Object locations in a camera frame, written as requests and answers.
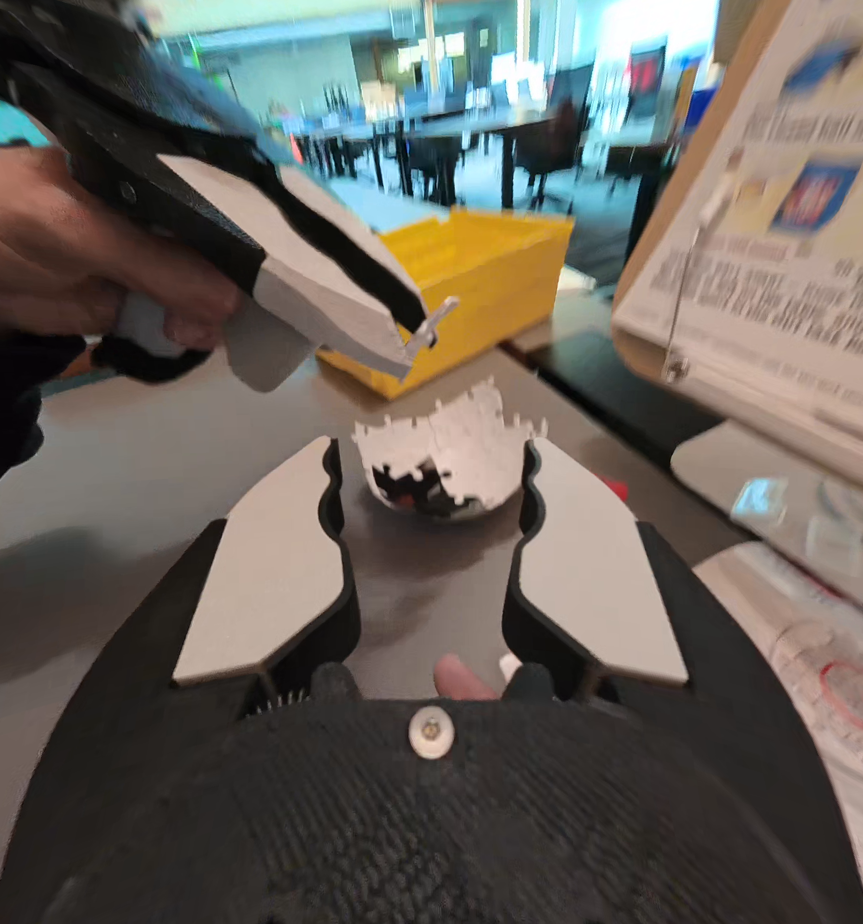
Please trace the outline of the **black office chair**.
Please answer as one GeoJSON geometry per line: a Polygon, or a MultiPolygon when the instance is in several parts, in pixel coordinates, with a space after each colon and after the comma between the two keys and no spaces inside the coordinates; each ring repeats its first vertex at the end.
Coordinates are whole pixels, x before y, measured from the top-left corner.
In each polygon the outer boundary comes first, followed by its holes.
{"type": "Polygon", "coordinates": [[[547,200],[547,179],[556,173],[578,170],[583,139],[590,120],[590,94],[595,63],[557,70],[548,78],[546,119],[518,137],[516,166],[528,175],[529,209],[540,210],[547,200]]]}

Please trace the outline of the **person's left hand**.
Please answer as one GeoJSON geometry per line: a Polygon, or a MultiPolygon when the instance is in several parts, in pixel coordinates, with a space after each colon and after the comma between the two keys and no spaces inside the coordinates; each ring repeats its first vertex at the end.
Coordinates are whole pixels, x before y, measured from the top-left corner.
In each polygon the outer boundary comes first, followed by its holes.
{"type": "Polygon", "coordinates": [[[164,333],[207,351],[241,306],[235,284],[181,243],[112,211],[55,148],[0,148],[0,338],[110,333],[129,293],[164,333]]]}

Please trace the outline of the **white puzzle piece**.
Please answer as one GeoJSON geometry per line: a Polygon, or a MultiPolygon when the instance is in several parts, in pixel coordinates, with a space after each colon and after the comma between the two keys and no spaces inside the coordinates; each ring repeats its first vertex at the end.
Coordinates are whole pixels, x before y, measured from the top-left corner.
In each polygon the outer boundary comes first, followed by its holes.
{"type": "Polygon", "coordinates": [[[419,328],[411,334],[409,340],[405,344],[406,356],[410,362],[414,362],[420,353],[435,347],[439,339],[438,329],[441,323],[459,307],[459,304],[459,297],[447,297],[434,312],[423,320],[419,328]]]}

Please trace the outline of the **dark background desk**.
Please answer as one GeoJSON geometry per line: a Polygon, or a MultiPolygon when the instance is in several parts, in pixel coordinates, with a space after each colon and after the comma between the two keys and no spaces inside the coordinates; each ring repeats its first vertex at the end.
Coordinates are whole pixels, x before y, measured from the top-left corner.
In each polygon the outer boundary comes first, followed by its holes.
{"type": "Polygon", "coordinates": [[[304,162],[317,167],[331,178],[349,175],[356,178],[351,155],[353,145],[367,145],[380,189],[383,189],[381,143],[391,141],[400,175],[401,188],[413,195],[412,167],[409,145],[415,141],[443,143],[463,136],[500,136],[503,139],[501,161],[501,200],[503,210],[515,207],[515,171],[517,138],[548,124],[558,112],[557,107],[537,109],[513,106],[487,113],[464,113],[417,123],[394,119],[377,124],[344,123],[334,128],[304,128],[293,133],[304,162]]]}

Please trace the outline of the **wooden sheet board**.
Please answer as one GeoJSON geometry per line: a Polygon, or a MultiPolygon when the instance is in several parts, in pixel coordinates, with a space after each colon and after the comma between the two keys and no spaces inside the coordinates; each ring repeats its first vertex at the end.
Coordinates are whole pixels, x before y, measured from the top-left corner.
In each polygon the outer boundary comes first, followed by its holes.
{"type": "Polygon", "coordinates": [[[622,362],[646,382],[667,387],[669,341],[675,320],[671,320],[666,329],[666,339],[659,343],[647,334],[625,329],[623,315],[626,303],[651,259],[672,236],[671,229],[684,210],[686,201],[696,191],[702,190],[702,178],[714,151],[727,127],[736,121],[736,110],[746,86],[792,6],[790,1],[757,2],[752,6],[752,12],[746,14],[746,27],[736,39],[732,55],[724,63],[721,86],[692,140],[682,148],[678,164],[623,268],[612,303],[612,341],[622,362]]]}

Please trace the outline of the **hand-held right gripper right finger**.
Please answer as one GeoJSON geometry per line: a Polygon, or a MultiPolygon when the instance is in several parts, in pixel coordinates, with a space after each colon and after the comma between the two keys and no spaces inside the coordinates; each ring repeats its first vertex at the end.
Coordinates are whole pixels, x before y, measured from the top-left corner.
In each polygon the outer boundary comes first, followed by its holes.
{"type": "Polygon", "coordinates": [[[690,690],[678,637],[690,570],[655,527],[546,437],[525,445],[521,538],[503,636],[543,668],[555,697],[604,684],[690,690]]]}

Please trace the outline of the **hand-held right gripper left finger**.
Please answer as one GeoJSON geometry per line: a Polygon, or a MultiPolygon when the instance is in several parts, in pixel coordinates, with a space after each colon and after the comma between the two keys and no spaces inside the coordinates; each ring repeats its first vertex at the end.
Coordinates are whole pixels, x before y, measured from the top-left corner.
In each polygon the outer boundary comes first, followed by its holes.
{"type": "Polygon", "coordinates": [[[268,674],[308,687],[360,638],[342,537],[338,442],[320,436],[258,481],[228,514],[172,674],[179,687],[268,674]]]}

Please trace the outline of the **person's right hand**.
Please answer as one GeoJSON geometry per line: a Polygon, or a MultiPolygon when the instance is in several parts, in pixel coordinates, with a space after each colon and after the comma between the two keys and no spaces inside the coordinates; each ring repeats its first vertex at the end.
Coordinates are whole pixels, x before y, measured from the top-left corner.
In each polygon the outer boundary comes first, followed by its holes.
{"type": "Polygon", "coordinates": [[[454,653],[445,654],[434,666],[433,683],[439,697],[452,700],[498,700],[500,694],[485,683],[454,653]]]}

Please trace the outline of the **puzzle instruction leaflet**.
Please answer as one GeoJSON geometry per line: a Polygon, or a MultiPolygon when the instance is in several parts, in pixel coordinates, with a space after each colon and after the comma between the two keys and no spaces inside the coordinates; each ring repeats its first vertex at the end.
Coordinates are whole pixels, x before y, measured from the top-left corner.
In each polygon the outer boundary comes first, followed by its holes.
{"type": "Polygon", "coordinates": [[[829,772],[863,882],[863,611],[760,542],[695,575],[753,641],[829,772]]]}

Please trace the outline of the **yellow plastic bin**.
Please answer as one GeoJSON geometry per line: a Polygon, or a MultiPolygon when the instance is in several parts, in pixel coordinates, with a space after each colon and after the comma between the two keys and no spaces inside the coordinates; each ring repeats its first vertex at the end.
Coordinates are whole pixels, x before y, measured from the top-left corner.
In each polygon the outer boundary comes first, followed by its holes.
{"type": "Polygon", "coordinates": [[[547,320],[553,312],[575,221],[557,214],[453,209],[381,233],[381,240],[437,308],[459,300],[438,328],[438,343],[422,352],[399,381],[339,353],[321,350],[323,363],[386,400],[399,398],[503,341],[547,320]]]}

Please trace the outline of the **person's left forearm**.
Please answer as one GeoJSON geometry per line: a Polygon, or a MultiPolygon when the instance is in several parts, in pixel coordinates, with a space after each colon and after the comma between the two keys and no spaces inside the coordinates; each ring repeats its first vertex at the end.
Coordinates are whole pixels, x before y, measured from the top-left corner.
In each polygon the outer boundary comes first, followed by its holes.
{"type": "Polygon", "coordinates": [[[0,479],[43,445],[41,388],[85,348],[85,339],[76,335],[0,335],[0,479]]]}

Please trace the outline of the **printed task sheet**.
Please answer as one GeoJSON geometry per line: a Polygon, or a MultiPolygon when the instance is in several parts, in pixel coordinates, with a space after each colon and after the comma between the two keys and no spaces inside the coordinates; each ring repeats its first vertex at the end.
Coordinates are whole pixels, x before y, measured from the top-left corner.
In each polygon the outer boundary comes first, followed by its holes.
{"type": "Polygon", "coordinates": [[[863,433],[863,1],[793,2],[625,329],[863,433]]]}

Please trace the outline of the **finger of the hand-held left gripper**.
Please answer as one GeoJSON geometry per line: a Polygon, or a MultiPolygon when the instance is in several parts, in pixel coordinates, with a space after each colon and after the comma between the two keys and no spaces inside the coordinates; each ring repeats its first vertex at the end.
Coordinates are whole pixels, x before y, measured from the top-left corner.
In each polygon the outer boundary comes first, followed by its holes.
{"type": "Polygon", "coordinates": [[[276,192],[267,194],[250,180],[192,157],[158,159],[264,251],[252,289],[260,307],[319,348],[397,379],[408,375],[414,364],[405,352],[411,333],[300,237],[280,210],[278,168],[303,167],[278,165],[276,192]]]}
{"type": "Polygon", "coordinates": [[[318,179],[278,168],[278,206],[294,230],[415,334],[428,317],[419,287],[381,237],[318,179]]]}

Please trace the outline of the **partly built puzzle ball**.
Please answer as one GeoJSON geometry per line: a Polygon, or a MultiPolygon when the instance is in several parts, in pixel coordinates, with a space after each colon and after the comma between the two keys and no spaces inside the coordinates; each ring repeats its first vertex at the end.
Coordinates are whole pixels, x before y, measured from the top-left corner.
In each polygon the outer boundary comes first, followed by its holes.
{"type": "Polygon", "coordinates": [[[520,489],[525,447],[549,433],[545,418],[504,415],[490,378],[427,416],[356,422],[356,445],[370,493],[386,508],[438,522],[489,514],[520,489]]]}

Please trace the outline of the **clear plastic packaging tray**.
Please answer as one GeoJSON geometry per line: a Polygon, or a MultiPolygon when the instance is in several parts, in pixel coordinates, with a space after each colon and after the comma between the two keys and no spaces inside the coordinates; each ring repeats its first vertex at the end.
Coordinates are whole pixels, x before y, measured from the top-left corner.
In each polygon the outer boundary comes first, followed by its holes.
{"type": "Polygon", "coordinates": [[[727,516],[749,479],[790,479],[782,525],[765,534],[735,525],[863,609],[863,491],[733,423],[680,445],[670,466],[727,516]]]}

